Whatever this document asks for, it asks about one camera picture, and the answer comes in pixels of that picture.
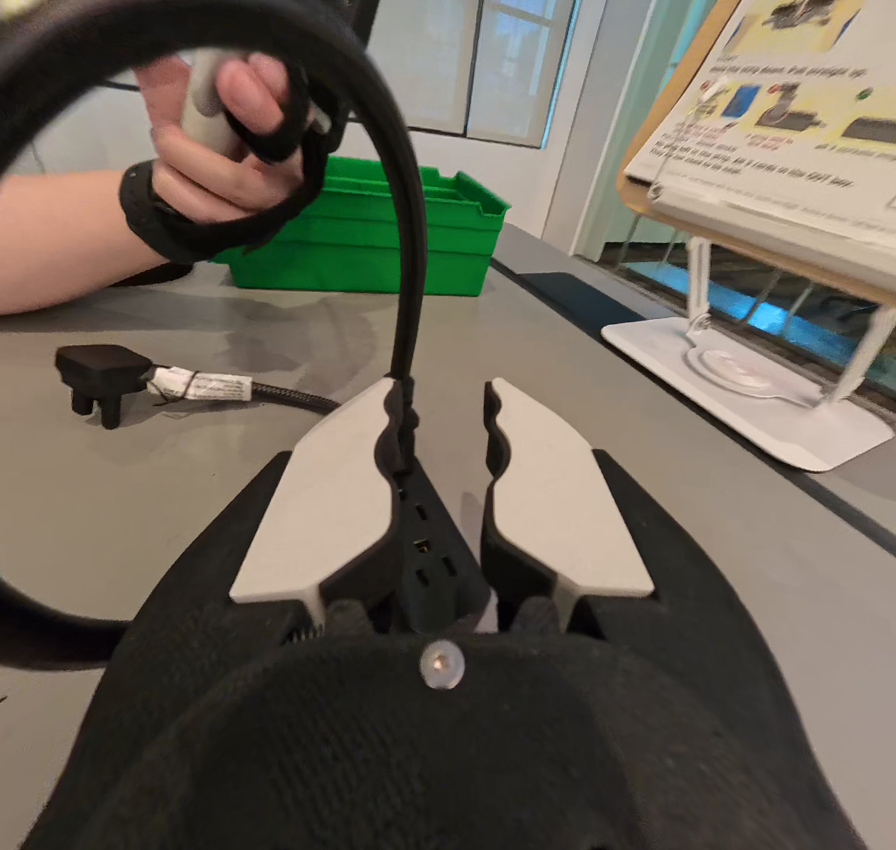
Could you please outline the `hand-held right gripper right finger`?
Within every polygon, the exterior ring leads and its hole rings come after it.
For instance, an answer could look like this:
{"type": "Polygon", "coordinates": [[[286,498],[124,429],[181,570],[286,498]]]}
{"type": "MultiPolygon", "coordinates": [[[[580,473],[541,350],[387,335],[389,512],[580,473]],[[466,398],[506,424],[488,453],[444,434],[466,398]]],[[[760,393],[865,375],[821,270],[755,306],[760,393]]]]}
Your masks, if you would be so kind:
{"type": "Polygon", "coordinates": [[[484,389],[487,469],[480,569],[500,632],[545,598],[566,629],[585,598],[650,598],[654,581],[589,442],[495,378],[484,389]]]}

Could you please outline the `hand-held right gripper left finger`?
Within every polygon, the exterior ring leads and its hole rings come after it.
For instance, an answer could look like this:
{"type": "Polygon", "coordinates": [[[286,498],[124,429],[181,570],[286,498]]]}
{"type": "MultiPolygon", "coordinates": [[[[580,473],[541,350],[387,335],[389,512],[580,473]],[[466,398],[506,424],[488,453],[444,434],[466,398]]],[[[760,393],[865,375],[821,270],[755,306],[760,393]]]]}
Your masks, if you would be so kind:
{"type": "Polygon", "coordinates": [[[401,383],[384,377],[297,442],[232,586],[237,604],[298,601],[313,624],[329,605],[366,610],[401,574],[401,383]]]}

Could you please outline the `black power strip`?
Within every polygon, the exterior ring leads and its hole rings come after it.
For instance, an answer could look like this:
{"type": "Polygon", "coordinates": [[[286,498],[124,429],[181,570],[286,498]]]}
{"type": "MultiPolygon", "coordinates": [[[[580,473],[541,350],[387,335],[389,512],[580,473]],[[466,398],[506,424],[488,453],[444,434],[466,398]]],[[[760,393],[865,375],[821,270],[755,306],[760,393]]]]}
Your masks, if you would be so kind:
{"type": "Polygon", "coordinates": [[[419,460],[399,476],[398,489],[402,567],[393,630],[475,632],[491,589],[474,553],[419,460]]]}

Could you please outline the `person's left hand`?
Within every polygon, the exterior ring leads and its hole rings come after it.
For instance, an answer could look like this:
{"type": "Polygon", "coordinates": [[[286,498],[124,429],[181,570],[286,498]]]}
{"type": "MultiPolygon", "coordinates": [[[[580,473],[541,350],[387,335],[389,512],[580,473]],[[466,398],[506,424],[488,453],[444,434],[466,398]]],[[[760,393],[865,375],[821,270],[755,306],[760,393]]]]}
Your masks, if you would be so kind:
{"type": "MultiPolygon", "coordinates": [[[[151,122],[156,195],[197,224],[254,216],[285,201],[303,184],[302,152],[278,164],[250,152],[231,160],[189,138],[181,121],[190,72],[179,56],[168,56],[133,73],[151,122]]],[[[280,61],[259,53],[228,61],[216,84],[222,102],[249,131],[268,135],[280,127],[288,98],[280,61]]]]}

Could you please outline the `glass window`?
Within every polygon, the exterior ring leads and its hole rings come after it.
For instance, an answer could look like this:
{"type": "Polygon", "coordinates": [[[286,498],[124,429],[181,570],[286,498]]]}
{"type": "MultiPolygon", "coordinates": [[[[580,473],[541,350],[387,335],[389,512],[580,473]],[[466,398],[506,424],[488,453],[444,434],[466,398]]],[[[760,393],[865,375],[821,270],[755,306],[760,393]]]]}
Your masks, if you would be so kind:
{"type": "Polygon", "coordinates": [[[538,148],[580,0],[381,0],[369,49],[414,129],[538,148]]]}

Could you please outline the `black wristband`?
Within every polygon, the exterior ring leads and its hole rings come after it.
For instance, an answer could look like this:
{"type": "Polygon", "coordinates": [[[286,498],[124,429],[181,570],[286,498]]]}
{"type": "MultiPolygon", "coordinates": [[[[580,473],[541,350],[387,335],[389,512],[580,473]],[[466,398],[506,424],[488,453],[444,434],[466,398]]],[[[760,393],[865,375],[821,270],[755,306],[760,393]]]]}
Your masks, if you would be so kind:
{"type": "Polygon", "coordinates": [[[153,188],[154,161],[130,166],[123,173],[118,201],[130,231],[162,259],[193,266],[219,255],[224,247],[210,226],[198,225],[166,204],[153,188]]]}

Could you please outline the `printed instruction sheet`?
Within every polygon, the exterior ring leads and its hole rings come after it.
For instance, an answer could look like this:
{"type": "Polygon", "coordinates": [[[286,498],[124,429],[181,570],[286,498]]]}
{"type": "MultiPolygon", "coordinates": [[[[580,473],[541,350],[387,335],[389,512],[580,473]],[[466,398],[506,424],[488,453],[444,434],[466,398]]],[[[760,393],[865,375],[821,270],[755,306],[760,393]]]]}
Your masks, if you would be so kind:
{"type": "Polygon", "coordinates": [[[894,246],[895,0],[741,0],[625,169],[894,246]]]}

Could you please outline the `black three-pin wall plug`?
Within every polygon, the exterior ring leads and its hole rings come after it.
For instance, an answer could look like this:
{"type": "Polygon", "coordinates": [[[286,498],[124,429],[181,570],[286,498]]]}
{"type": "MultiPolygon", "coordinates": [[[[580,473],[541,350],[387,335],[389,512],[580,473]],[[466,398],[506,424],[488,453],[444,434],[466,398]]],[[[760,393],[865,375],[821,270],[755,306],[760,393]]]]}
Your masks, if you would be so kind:
{"type": "Polygon", "coordinates": [[[144,391],[156,368],[151,358],[116,344],[63,346],[54,364],[73,412],[85,418],[97,408],[106,430],[118,428],[123,397],[144,391]]]}

